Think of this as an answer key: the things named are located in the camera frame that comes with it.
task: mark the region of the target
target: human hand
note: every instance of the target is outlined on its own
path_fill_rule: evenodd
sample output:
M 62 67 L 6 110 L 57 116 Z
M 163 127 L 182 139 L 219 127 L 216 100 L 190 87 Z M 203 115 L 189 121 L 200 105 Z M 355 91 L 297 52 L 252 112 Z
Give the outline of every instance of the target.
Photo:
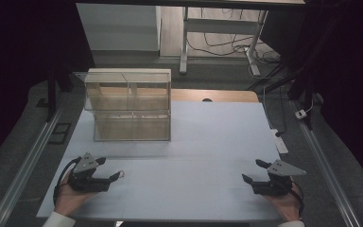
M 293 184 L 292 190 L 299 194 L 297 185 Z M 263 197 L 272 203 L 284 221 L 300 220 L 300 203 L 291 193 L 281 197 Z
M 55 205 L 55 212 L 63 216 L 70 216 L 73 212 L 79 209 L 79 207 L 90 197 L 95 195 L 94 192 L 83 193 L 74 191 L 67 181 L 69 179 L 70 171 L 61 180 L 61 187 L 59 189 L 58 198 Z

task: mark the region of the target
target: white cabinet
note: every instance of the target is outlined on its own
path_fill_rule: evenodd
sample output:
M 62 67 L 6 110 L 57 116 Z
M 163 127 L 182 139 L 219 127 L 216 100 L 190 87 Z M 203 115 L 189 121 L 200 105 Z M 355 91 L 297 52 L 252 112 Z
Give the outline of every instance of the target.
M 77 6 L 91 50 L 159 50 L 160 7 L 80 3 Z

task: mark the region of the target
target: sleeve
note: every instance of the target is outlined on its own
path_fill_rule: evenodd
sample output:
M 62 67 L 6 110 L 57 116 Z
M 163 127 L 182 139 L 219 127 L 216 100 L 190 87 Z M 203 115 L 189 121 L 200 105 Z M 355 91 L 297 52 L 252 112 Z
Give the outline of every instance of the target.
M 305 227 L 304 223 L 300 220 L 293 220 L 278 225 L 278 227 Z
M 76 221 L 52 211 L 43 227 L 73 227 Z

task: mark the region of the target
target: white table surface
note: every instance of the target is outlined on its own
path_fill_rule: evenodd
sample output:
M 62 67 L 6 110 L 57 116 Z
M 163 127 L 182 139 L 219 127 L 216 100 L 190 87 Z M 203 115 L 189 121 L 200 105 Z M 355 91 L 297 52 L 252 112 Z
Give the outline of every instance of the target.
M 94 142 L 94 118 L 83 111 L 37 214 L 49 217 L 52 193 L 66 164 L 90 152 L 107 157 L 95 178 L 126 177 L 89 199 L 75 218 L 156 221 L 278 219 L 241 174 L 267 181 L 255 159 L 279 154 L 260 103 L 172 101 L 170 142 Z

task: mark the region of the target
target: clear acrylic container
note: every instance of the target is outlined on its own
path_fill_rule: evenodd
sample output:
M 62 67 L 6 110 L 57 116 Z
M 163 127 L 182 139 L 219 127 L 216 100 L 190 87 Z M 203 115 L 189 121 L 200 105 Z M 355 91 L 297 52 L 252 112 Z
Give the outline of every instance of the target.
M 170 140 L 169 69 L 90 69 L 84 83 L 96 141 Z

